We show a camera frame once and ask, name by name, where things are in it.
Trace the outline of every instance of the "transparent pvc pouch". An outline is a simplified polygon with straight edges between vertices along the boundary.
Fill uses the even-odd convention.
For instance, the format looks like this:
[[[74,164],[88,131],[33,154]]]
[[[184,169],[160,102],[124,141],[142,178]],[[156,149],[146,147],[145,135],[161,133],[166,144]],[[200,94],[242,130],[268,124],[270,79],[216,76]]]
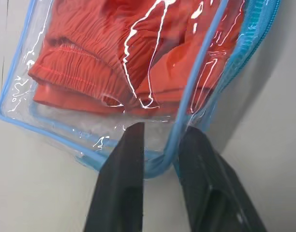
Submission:
[[[32,0],[0,118],[96,170],[125,128],[144,121],[146,177],[155,177],[176,159],[185,125],[207,128],[279,3]]]

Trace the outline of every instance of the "white table surface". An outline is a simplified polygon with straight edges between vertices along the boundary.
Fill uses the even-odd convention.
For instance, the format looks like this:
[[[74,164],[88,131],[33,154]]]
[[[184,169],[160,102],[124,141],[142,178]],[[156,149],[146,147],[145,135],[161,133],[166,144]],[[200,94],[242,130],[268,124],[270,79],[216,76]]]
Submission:
[[[0,0],[0,90],[29,0]],[[209,131],[269,232],[296,232],[296,0],[224,92]],[[0,121],[0,232],[80,232],[97,174]],[[145,183],[145,232],[187,232],[175,172]]]

